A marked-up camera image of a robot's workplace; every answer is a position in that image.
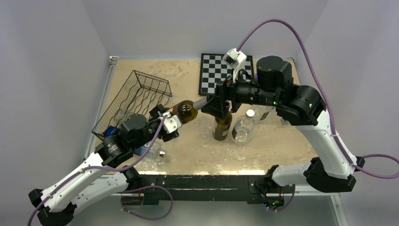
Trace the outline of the clear bottle silver cap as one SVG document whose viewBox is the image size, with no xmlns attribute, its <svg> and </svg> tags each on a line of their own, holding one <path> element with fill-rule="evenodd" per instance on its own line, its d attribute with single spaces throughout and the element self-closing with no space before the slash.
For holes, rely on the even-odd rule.
<svg viewBox="0 0 399 226">
<path fill-rule="evenodd" d="M 275 109 L 274 106 L 263 106 L 263 105 L 255 105 L 252 108 L 254 110 L 254 123 L 263 122 L 268 114 Z"/>
<path fill-rule="evenodd" d="M 245 145 L 249 142 L 255 124 L 254 115 L 254 110 L 249 109 L 236 120 L 232 130 L 232 139 L 235 144 Z"/>
</svg>

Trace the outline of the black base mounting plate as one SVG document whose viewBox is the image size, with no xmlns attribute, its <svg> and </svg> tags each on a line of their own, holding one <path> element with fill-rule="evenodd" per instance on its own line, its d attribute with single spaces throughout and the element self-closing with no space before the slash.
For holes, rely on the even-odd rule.
<svg viewBox="0 0 399 226">
<path fill-rule="evenodd" d="M 138 188 L 144 205 L 159 201 L 246 202 L 282 206 L 291 196 L 291 186 L 274 186 L 264 175 L 141 175 L 129 182 Z"/>
</svg>

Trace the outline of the clear bottle far silver cap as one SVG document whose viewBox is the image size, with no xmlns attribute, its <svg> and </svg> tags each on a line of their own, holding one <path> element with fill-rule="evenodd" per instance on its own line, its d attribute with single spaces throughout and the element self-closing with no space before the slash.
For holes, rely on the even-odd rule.
<svg viewBox="0 0 399 226">
<path fill-rule="evenodd" d="M 263 122 L 268 114 L 275 109 L 274 106 L 263 106 L 263 105 L 255 105 L 252 108 L 254 110 L 254 123 Z"/>
</svg>

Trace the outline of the green bottle grey neck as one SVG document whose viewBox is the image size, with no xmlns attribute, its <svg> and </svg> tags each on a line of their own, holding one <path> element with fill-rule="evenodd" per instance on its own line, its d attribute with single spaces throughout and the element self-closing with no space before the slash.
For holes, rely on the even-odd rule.
<svg viewBox="0 0 399 226">
<path fill-rule="evenodd" d="M 213 95 L 207 95 L 197 101 L 183 100 L 171 107 L 170 111 L 179 118 L 182 124 L 187 124 L 198 116 L 198 111 L 212 98 Z"/>
</svg>

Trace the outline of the clear wine bottle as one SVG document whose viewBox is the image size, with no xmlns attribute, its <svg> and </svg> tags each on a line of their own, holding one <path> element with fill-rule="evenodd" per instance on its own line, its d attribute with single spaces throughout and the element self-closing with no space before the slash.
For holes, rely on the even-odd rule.
<svg viewBox="0 0 399 226">
<path fill-rule="evenodd" d="M 129 116 L 131 116 L 133 113 L 131 111 L 128 111 L 126 109 L 119 109 L 116 113 L 116 115 L 113 118 L 113 121 L 115 122 L 116 126 L 119 126 L 121 123 L 126 121 Z"/>
</svg>

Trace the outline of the black white chessboard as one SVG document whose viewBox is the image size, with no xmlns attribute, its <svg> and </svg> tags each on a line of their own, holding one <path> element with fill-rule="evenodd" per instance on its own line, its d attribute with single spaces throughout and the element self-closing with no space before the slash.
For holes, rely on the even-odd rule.
<svg viewBox="0 0 399 226">
<path fill-rule="evenodd" d="M 198 90 L 200 96 L 214 94 L 216 85 L 232 74 L 233 69 L 223 61 L 223 56 L 224 54 L 201 54 Z"/>
</svg>

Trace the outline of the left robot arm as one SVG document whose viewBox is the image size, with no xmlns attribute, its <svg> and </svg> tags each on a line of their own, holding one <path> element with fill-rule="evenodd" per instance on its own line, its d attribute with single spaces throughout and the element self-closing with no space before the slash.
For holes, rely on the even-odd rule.
<svg viewBox="0 0 399 226">
<path fill-rule="evenodd" d="M 129 115 L 71 173 L 46 189 L 29 193 L 35 209 L 28 225 L 37 217 L 43 226 L 65 226 L 85 208 L 112 194 L 141 190 L 141 176 L 135 165 L 122 167 L 121 164 L 142 146 L 145 150 L 139 157 L 147 156 L 157 139 L 177 138 L 184 124 L 178 110 L 177 106 L 168 109 L 157 105 L 150 118 Z"/>
</svg>

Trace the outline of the black wire wine rack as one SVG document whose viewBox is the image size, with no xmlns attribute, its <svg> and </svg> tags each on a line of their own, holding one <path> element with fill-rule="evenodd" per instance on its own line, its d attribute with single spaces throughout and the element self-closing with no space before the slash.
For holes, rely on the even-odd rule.
<svg viewBox="0 0 399 226">
<path fill-rule="evenodd" d="M 92 134 L 104 140 L 113 129 L 119 128 L 122 124 L 116 126 L 113 121 L 119 109 L 126 109 L 133 114 L 148 118 L 149 111 L 153 107 L 157 104 L 166 106 L 171 97 L 172 91 L 168 80 L 133 70 L 92 129 Z"/>
</svg>

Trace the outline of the clear bottle near silver cap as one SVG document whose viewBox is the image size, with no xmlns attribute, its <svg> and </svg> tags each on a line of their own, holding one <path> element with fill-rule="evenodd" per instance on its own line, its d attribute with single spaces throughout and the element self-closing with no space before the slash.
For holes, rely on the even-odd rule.
<svg viewBox="0 0 399 226">
<path fill-rule="evenodd" d="M 254 110 L 249 109 L 236 120 L 232 130 L 232 139 L 235 144 L 245 145 L 249 142 L 255 124 L 254 115 Z"/>
</svg>

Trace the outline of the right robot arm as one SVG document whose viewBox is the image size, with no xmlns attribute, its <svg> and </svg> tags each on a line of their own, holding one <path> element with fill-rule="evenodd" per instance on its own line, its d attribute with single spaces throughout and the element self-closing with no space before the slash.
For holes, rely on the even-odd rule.
<svg viewBox="0 0 399 226">
<path fill-rule="evenodd" d="M 331 123 L 327 104 L 321 94 L 308 85 L 294 84 L 292 66 L 278 56 L 267 56 L 256 64 L 257 78 L 247 81 L 240 77 L 244 55 L 224 55 L 223 61 L 232 69 L 225 81 L 217 84 L 203 113 L 223 118 L 225 102 L 236 112 L 242 104 L 274 107 L 277 115 L 296 127 L 309 141 L 315 158 L 292 166 L 272 166 L 265 175 L 261 190 L 275 192 L 287 185 L 308 184 L 324 193 L 351 192 L 356 184 L 353 173 L 363 166 L 362 157 L 353 155 L 339 140 Z"/>
</svg>

